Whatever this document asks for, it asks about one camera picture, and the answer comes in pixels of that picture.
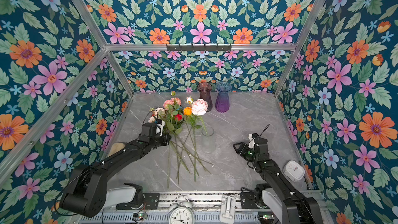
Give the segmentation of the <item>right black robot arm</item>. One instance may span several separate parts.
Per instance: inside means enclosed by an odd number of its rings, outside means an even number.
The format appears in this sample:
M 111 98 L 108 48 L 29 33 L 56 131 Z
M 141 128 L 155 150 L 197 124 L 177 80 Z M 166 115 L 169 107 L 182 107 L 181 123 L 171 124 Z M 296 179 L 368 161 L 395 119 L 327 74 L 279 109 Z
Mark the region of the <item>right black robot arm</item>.
M 270 158 L 267 139 L 254 133 L 249 143 L 235 143 L 233 148 L 265 181 L 254 190 L 241 188 L 241 208 L 258 207 L 262 224 L 324 223 L 319 203 L 299 192 Z

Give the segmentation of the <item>red rose flower stem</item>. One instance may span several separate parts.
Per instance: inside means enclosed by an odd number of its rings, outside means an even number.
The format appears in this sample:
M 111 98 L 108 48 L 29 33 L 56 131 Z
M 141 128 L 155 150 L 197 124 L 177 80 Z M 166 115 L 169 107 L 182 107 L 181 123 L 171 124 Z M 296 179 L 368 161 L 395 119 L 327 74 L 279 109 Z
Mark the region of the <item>red rose flower stem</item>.
M 186 161 L 184 159 L 184 144 L 181 142 L 181 138 L 179 137 L 180 133 L 183 130 L 183 115 L 182 114 L 177 114 L 173 117 L 173 125 L 174 125 L 174 131 L 173 131 L 173 136 L 175 138 L 175 146 L 176 146 L 176 152 L 177 152 L 177 176 L 179 177 L 179 170 L 180 167 L 183 166 L 184 169 L 188 173 L 190 173 L 190 170 L 188 166 L 186 165 Z

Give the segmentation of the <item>pink carnation flower stem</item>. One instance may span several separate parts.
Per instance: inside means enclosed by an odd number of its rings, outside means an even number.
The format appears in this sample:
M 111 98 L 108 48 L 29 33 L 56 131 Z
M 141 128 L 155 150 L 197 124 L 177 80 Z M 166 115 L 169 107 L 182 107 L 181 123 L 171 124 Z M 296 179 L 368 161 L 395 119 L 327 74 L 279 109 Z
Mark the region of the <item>pink carnation flower stem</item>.
M 207 113 L 208 104 L 203 99 L 194 100 L 193 98 L 187 98 L 188 107 L 192 108 L 192 115 L 190 123 L 196 129 L 199 129 L 199 122 L 201 123 L 201 128 L 205 127 L 205 121 L 203 116 Z

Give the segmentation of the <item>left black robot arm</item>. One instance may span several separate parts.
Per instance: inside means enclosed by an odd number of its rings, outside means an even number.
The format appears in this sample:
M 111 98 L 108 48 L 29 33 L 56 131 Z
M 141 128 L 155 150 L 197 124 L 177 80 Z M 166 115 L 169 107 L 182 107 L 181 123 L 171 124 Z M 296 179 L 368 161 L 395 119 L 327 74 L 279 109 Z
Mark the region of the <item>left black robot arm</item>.
M 90 166 L 75 168 L 64 188 L 59 207 L 78 215 L 94 217 L 108 206 L 131 202 L 136 195 L 135 186 L 107 191 L 107 183 L 153 149 L 169 145 L 171 136 L 163 131 L 164 126 L 162 120 L 146 122 L 142 125 L 141 134 L 113 155 Z

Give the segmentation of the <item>clear ribbed glass vase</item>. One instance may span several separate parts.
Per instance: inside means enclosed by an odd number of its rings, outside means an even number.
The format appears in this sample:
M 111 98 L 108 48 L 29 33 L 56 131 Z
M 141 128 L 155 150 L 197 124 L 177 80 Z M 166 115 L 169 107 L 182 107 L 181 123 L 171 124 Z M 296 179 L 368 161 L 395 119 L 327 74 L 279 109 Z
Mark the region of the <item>clear ribbed glass vase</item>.
M 205 152 L 213 152 L 215 150 L 215 131 L 213 127 L 206 125 L 201 130 L 201 144 Z

